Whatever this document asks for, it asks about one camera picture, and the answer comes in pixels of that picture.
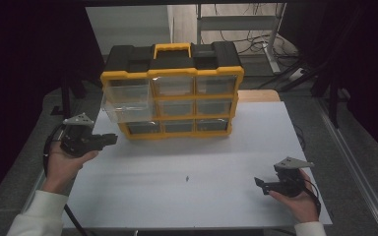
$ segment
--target drawer organizer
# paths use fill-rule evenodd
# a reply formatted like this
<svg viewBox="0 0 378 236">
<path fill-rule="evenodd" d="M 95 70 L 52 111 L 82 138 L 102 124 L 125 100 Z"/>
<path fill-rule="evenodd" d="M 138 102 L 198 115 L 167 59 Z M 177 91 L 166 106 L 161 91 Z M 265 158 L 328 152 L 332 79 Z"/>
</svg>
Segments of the drawer organizer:
<svg viewBox="0 0 378 236">
<path fill-rule="evenodd" d="M 226 136 L 243 76 L 232 42 L 113 46 L 101 108 L 128 139 Z"/>
</svg>

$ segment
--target forearm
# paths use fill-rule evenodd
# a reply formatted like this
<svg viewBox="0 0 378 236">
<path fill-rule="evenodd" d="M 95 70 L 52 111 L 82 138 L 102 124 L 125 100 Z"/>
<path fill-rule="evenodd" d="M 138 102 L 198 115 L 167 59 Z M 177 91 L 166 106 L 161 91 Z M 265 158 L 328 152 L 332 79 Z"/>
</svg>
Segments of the forearm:
<svg viewBox="0 0 378 236">
<path fill-rule="evenodd" d="M 67 199 L 63 195 L 35 191 L 31 206 L 25 213 L 17 215 L 8 235 L 60 235 L 63 228 L 61 215 Z"/>
<path fill-rule="evenodd" d="M 324 225 L 319 221 L 299 223 L 294 229 L 297 236 L 326 236 Z"/>
</svg>

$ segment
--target hand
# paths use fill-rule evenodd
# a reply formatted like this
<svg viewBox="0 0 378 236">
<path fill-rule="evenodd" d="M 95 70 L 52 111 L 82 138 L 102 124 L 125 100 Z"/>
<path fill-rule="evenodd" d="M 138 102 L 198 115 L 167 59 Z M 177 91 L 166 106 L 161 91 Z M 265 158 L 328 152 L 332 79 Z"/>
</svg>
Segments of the hand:
<svg viewBox="0 0 378 236">
<path fill-rule="evenodd" d="M 309 176 L 302 169 L 300 169 L 300 173 L 305 179 L 306 188 L 313 192 L 310 182 L 307 182 L 310 181 Z M 311 197 L 305 192 L 302 191 L 302 193 L 294 198 L 286 197 L 275 191 L 270 191 L 269 194 L 274 199 L 285 204 L 299 222 L 305 223 L 319 221 L 317 208 Z"/>
<path fill-rule="evenodd" d="M 61 194 L 69 182 L 75 178 L 83 164 L 98 154 L 90 151 L 81 157 L 73 157 L 60 148 L 60 142 L 54 143 L 49 152 L 47 178 L 41 190 L 54 194 Z"/>
</svg>

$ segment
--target black device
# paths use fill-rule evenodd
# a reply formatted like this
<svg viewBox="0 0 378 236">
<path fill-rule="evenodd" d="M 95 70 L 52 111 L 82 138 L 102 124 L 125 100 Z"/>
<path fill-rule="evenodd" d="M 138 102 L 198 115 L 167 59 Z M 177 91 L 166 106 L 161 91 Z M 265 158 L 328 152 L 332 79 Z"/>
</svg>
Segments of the black device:
<svg viewBox="0 0 378 236">
<path fill-rule="evenodd" d="M 287 157 L 281 162 L 274 165 L 275 171 L 278 175 L 279 182 L 264 182 L 263 180 L 254 177 L 256 185 L 263 190 L 264 195 L 269 195 L 270 191 L 278 192 L 290 198 L 298 196 L 300 193 L 305 192 L 314 201 L 317 207 L 318 215 L 321 211 L 321 203 L 318 197 L 308 190 L 305 186 L 305 180 L 299 171 L 299 168 L 313 167 L 312 162 L 307 162 L 292 157 Z"/>
<path fill-rule="evenodd" d="M 115 145 L 118 139 L 115 134 L 92 134 L 94 123 L 85 113 L 64 120 L 66 129 L 60 147 L 66 153 L 80 157 L 91 150 L 102 150 L 105 146 Z"/>
</svg>

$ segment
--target white table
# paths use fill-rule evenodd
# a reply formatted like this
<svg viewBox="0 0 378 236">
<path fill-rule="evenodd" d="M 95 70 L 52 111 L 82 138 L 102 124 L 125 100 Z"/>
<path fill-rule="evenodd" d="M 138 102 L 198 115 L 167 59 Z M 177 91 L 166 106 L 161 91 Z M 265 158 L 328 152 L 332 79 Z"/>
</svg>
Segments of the white table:
<svg viewBox="0 0 378 236">
<path fill-rule="evenodd" d="M 305 160 L 283 102 L 238 103 L 225 138 L 128 141 L 99 112 L 94 134 L 116 133 L 86 163 L 68 205 L 84 227 L 115 229 L 244 229 L 295 223 L 264 196 L 254 177 L 278 181 L 273 165 Z M 320 220 L 332 224 L 322 203 Z M 74 227 L 63 215 L 65 227 Z"/>
</svg>

